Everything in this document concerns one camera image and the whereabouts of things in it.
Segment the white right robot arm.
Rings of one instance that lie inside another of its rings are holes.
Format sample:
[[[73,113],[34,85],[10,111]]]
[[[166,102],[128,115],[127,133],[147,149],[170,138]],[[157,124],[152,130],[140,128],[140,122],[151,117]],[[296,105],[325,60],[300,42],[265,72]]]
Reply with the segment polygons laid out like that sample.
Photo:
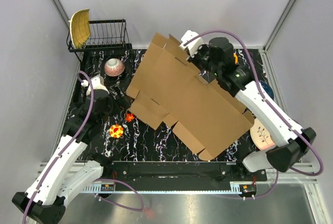
[[[316,132],[304,128],[291,119],[264,91],[251,58],[250,67],[237,64],[234,47],[225,37],[211,39],[207,44],[201,35],[184,40],[188,61],[200,70],[213,74],[218,85],[233,98],[244,104],[270,133],[274,147],[253,152],[236,167],[241,180],[249,180],[255,171],[274,168],[286,172],[308,151]]]

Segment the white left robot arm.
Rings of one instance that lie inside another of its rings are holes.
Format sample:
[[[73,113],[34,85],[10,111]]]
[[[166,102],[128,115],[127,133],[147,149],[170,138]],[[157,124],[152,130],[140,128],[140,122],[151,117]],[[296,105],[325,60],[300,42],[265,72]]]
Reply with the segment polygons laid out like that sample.
[[[103,117],[114,108],[114,99],[103,85],[87,90],[83,103],[62,131],[58,146],[44,170],[24,192],[17,192],[13,204],[23,213],[22,222],[58,223],[71,201],[94,180],[112,175],[111,159],[96,153],[78,172],[67,178],[77,158],[101,132]]]

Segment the brown cardboard box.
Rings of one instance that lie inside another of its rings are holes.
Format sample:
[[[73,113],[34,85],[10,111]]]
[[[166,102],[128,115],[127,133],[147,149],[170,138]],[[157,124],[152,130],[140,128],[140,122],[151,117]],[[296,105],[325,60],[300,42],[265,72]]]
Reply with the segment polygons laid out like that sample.
[[[173,36],[156,33],[126,90],[130,112],[153,129],[162,123],[201,160],[216,158],[254,124],[241,102],[187,61]]]

